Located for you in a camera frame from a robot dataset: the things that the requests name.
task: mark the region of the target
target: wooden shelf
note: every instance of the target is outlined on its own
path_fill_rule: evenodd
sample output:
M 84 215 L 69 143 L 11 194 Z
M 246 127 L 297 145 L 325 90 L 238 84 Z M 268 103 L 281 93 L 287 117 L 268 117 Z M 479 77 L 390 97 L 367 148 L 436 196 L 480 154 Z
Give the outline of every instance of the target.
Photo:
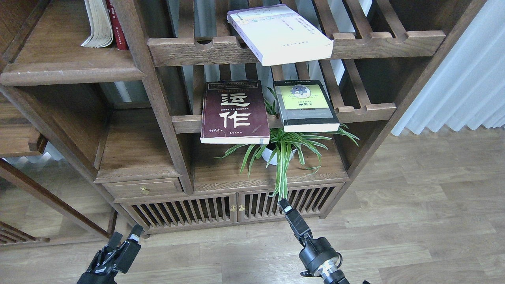
M 113 112 L 95 183 L 180 177 L 152 109 Z
M 333 108 L 337 114 L 338 120 L 341 123 L 388 120 L 396 110 L 395 103 L 372 103 L 370 101 L 369 94 L 363 86 L 363 82 L 354 60 L 346 59 L 343 62 L 345 66 L 345 73 L 349 78 L 349 84 L 351 84 L 353 90 L 352 94 L 348 94 L 348 96 L 353 96 L 352 101 L 357 102 L 356 107 L 345 105 L 330 61 L 319 61 L 319 66 L 324 77 L 324 84 L 326 85 L 328 94 L 332 99 Z M 295 67 L 299 79 L 310 79 L 307 64 L 305 62 L 296 63 Z M 272 66 L 272 74 L 274 80 L 284 79 L 282 66 L 280 65 Z M 193 115 L 172 117 L 172 123 L 176 133 L 196 133 L 201 131 L 201 102 L 199 101 L 197 103 L 196 100 L 203 99 L 203 92 L 205 91 L 203 83 L 205 80 L 203 78 L 203 74 L 196 75 L 196 73 L 194 73 L 193 79 L 193 86 L 195 90 L 195 106 L 193 108 Z M 277 116 L 269 115 L 268 122 L 270 128 L 282 127 L 282 122 Z
M 83 48 L 90 28 L 84 2 L 52 1 L 0 83 L 10 86 L 142 80 L 129 51 Z
M 282 1 L 294 10 L 294 1 Z M 339 32 L 326 0 L 316 0 L 314 9 L 323 32 L 334 42 L 330 59 L 390 58 L 432 56 L 445 34 L 442 31 L 406 31 L 389 1 L 377 1 L 377 9 L 384 16 L 391 32 L 372 30 L 358 0 L 345 0 L 349 17 L 356 33 Z M 150 38 L 147 41 L 155 66 L 206 64 L 236 64 L 258 62 L 256 56 L 241 39 L 235 36 L 194 38 L 194 11 L 191 4 L 179 8 L 179 38 Z M 216 11 L 218 32 L 231 29 L 226 13 Z
M 349 180 L 345 171 L 342 159 L 336 149 L 333 140 L 322 140 L 321 143 L 328 147 L 328 150 L 321 149 L 322 167 L 313 175 L 305 167 L 314 167 L 319 164 L 315 154 L 308 149 L 304 150 L 305 166 L 300 165 L 298 156 L 295 155 L 289 164 L 288 186 L 317 187 L 318 184 L 331 184 L 345 182 Z M 215 159 L 222 156 L 232 145 L 201 144 L 195 143 L 194 160 L 194 191 L 195 193 L 204 191 L 223 190 L 230 192 L 268 190 L 274 188 L 276 167 L 269 165 L 265 168 L 266 162 L 258 159 L 253 164 L 250 178 L 247 178 L 247 167 L 244 173 L 239 174 L 242 165 L 243 155 L 247 147 L 242 147 L 225 159 Z
M 0 157 L 41 155 L 47 139 L 0 94 Z

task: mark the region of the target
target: white book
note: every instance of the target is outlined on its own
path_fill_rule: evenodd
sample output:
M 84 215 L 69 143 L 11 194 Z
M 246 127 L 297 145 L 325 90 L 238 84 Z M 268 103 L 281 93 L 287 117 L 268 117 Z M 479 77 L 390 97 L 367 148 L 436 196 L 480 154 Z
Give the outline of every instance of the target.
M 263 66 L 330 58 L 333 41 L 284 4 L 228 12 Z

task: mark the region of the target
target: white curtain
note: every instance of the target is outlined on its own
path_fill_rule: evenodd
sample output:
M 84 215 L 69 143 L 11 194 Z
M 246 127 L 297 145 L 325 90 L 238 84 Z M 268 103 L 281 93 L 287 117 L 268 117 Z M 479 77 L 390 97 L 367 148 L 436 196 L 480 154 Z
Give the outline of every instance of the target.
M 505 125 L 505 1 L 488 0 L 392 130 Z

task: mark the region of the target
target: green book cover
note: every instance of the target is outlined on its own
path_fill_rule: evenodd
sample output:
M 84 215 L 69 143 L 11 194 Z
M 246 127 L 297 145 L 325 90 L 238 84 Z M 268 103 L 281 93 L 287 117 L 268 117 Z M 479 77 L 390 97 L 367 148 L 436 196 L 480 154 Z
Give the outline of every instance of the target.
M 284 106 L 287 110 L 322 109 L 328 103 L 319 85 L 280 86 Z

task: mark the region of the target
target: book title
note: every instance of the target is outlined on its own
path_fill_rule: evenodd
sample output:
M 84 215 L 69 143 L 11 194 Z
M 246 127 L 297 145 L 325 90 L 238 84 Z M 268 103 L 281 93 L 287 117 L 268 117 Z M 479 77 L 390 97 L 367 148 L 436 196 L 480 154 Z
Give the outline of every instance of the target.
M 228 128 L 228 121 L 233 123 L 233 128 L 239 126 L 249 126 L 248 122 L 250 112 L 245 93 L 222 93 L 221 94 L 221 112 L 219 116 L 223 118 L 223 128 Z M 211 129 L 209 132 L 219 132 L 220 129 Z

